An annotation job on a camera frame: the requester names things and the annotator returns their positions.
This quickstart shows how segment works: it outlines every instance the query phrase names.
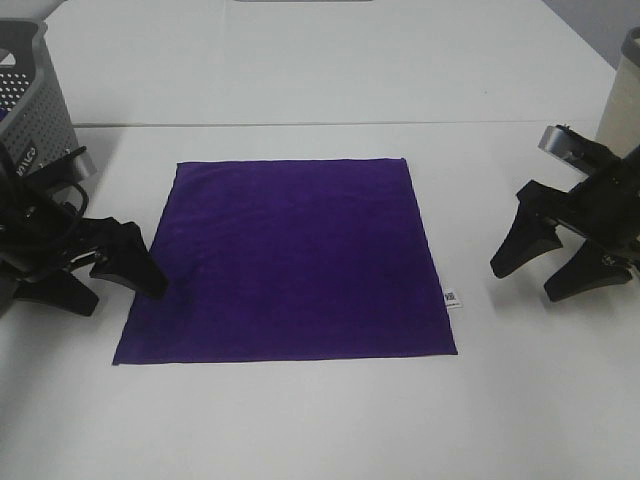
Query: purple towel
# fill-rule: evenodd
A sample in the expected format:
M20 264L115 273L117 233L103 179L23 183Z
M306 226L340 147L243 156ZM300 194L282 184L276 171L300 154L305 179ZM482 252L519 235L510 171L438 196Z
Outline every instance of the purple towel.
M456 354L404 159L178 165L113 363Z

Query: white tabletop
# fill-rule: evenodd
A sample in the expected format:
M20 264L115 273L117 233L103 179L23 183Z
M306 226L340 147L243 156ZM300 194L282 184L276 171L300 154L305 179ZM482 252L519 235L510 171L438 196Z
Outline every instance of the white tabletop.
M16 304L0 321L0 478L637 478L637 282L551 304L569 234L508 279L489 268L515 192L578 179L536 149L545 126L80 129L103 172L88 215L135 220L147 241L177 161L406 157L464 304L460 355L113 367L133 295L90 280L91 318Z
M539 0L72 0L74 122L597 120L613 69Z

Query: black cable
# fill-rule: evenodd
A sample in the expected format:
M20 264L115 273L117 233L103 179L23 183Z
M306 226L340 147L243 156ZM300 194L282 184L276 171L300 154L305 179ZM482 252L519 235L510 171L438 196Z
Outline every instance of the black cable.
M33 245L0 243L0 251L8 253L35 253L43 252L46 250L55 250L56 248L60 248L64 244L64 242L73 234L78 224L80 223L80 220L82 220L84 212L87 211L87 206L89 205L89 195L87 194L85 189L82 188L78 183L67 182L66 180L61 181L61 183L65 183L74 188L82 197L82 204L80 205L78 212L74 215L69 227L59 236L44 243L36 243Z

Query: white label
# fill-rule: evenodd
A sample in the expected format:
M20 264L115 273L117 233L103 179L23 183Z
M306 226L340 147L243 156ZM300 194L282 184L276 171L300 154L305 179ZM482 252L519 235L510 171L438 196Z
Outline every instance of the white label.
M453 288L447 288L442 293L444 294L444 304L447 309L462 308L462 302Z

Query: gray plastic basket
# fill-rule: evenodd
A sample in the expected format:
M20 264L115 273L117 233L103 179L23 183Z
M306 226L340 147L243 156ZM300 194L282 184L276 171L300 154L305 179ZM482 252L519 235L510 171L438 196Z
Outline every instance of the gray plastic basket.
M0 120L0 142L20 176L78 148L44 41L46 29L35 20L0 20L0 48L15 58L13 65L0 65L0 108L8 111ZM76 159L73 169L76 180L94 172L86 153Z

